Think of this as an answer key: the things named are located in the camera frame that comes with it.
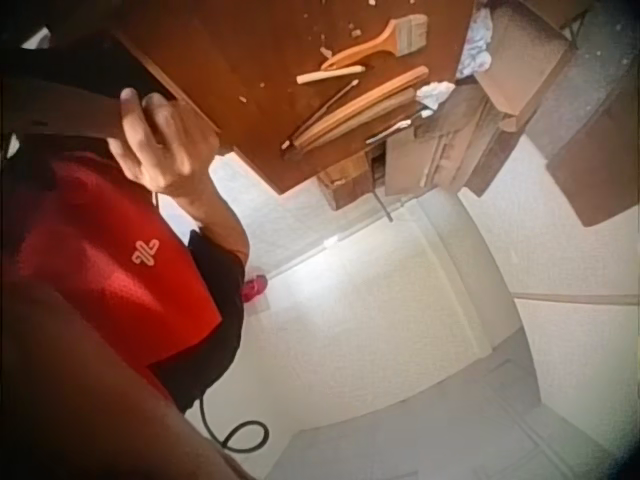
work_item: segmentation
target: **red object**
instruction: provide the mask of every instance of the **red object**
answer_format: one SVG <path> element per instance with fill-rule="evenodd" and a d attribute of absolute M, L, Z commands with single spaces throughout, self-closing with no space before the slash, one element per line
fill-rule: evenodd
<path fill-rule="evenodd" d="M 92 154 L 51 165 L 54 190 L 25 185 L 4 207 L 29 217 L 18 274 L 52 286 L 166 395 L 146 367 L 201 341 L 220 313 L 149 192 Z"/>
<path fill-rule="evenodd" d="M 267 289 L 269 281 L 264 275 L 256 275 L 251 280 L 244 282 L 242 286 L 242 302 L 249 303 L 254 298 L 262 295 Z"/>

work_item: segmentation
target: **wood shaving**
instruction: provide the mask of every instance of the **wood shaving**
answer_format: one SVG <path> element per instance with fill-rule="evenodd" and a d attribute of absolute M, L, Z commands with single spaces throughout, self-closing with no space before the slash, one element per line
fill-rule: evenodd
<path fill-rule="evenodd" d="M 327 58 L 333 57 L 333 52 L 325 47 L 320 47 L 320 53 L 322 53 Z"/>

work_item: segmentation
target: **black sleeve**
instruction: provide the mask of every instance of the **black sleeve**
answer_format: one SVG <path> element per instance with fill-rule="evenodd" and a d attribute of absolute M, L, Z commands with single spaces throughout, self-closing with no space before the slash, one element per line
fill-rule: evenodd
<path fill-rule="evenodd" d="M 182 412 L 229 369 L 240 347 L 244 319 L 245 272 L 240 258 L 196 231 L 189 237 L 189 251 L 222 322 L 200 343 L 150 366 Z"/>

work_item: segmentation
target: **black cable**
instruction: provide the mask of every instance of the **black cable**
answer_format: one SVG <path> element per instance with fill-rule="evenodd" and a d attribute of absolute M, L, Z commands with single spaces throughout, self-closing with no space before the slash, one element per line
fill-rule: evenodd
<path fill-rule="evenodd" d="M 267 427 L 265 423 L 259 420 L 247 420 L 233 427 L 231 431 L 227 434 L 227 436 L 224 437 L 222 441 L 220 441 L 220 439 L 216 436 L 216 434 L 213 433 L 213 430 L 211 430 L 211 427 L 209 426 L 209 422 L 207 422 L 207 415 L 204 411 L 204 395 L 200 397 L 200 417 L 202 418 L 202 424 L 204 425 L 204 429 L 207 431 L 211 439 L 216 443 L 218 443 L 224 450 L 227 450 L 231 453 L 254 453 L 254 452 L 257 452 L 258 450 L 262 450 L 262 448 L 269 441 L 269 437 L 271 436 L 269 427 Z M 262 429 L 262 439 L 258 443 L 256 443 L 253 447 L 249 447 L 249 448 L 235 448 L 235 447 L 229 446 L 229 443 L 231 442 L 233 437 L 235 437 L 238 434 L 238 432 L 240 432 L 241 430 L 247 427 L 260 427 Z"/>

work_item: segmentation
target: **red shoe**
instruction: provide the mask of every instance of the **red shoe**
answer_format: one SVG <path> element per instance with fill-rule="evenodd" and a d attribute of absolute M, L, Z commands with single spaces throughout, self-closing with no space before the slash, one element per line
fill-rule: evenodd
<path fill-rule="evenodd" d="M 262 295 L 267 289 L 269 281 L 265 275 L 256 275 L 251 280 L 244 282 L 242 287 L 242 302 L 249 303 L 254 298 Z"/>

